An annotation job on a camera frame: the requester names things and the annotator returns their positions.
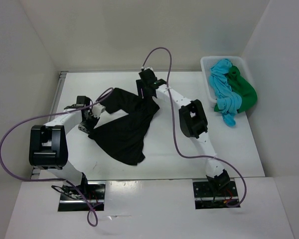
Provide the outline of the black t-shirt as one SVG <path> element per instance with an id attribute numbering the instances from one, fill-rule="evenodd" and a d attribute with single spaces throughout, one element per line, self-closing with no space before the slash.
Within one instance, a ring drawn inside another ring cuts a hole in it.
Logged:
<path id="1" fill-rule="evenodd" d="M 88 137 L 113 159 L 130 166 L 141 163 L 144 137 L 151 120 L 159 110 L 152 97 L 142 98 L 120 88 L 114 88 L 103 101 L 107 113 L 123 110 L 127 115 L 93 129 Z"/>

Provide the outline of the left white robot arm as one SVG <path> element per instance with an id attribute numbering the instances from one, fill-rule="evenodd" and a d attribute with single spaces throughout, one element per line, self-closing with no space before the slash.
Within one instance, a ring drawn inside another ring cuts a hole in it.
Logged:
<path id="1" fill-rule="evenodd" d="M 105 107 L 92 103 L 87 96 L 78 96 L 76 103 L 66 106 L 61 115 L 44 125 L 35 125 L 30 131 L 29 163 L 47 170 L 66 181 L 66 187 L 76 198 L 89 194 L 88 180 L 69 161 L 66 135 L 74 127 L 89 134 L 98 123 Z"/>

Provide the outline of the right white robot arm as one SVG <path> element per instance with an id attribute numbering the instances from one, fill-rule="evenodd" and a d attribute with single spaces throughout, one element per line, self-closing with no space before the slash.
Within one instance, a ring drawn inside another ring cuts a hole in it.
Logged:
<path id="1" fill-rule="evenodd" d="M 151 68 L 141 68 L 139 80 L 136 80 L 138 94 L 141 97 L 155 97 L 178 110 L 179 127 L 184 136 L 190 138 L 204 153 L 205 175 L 209 192 L 221 195 L 230 182 L 230 177 L 221 161 L 216 159 L 216 151 L 208 135 L 208 121 L 200 100 L 191 100 L 159 79 Z"/>

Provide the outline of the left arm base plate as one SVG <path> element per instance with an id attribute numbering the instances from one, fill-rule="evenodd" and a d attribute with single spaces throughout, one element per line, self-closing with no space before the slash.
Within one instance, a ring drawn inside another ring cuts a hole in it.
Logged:
<path id="1" fill-rule="evenodd" d="M 73 187 L 52 185 L 51 188 L 60 194 L 58 206 L 59 212 L 89 211 L 88 205 Z M 101 182 L 89 184 L 87 191 L 84 192 L 86 199 L 91 204 L 94 211 L 104 211 L 105 190 L 106 184 L 105 182 Z"/>

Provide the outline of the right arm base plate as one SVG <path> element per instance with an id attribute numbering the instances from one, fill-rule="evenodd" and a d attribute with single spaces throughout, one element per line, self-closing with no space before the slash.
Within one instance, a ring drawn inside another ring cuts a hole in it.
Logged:
<path id="1" fill-rule="evenodd" d="M 199 209 L 223 209 L 228 205 L 233 206 L 239 203 L 236 183 L 231 180 L 225 189 L 213 195 L 207 180 L 198 180 L 192 182 L 195 208 Z"/>

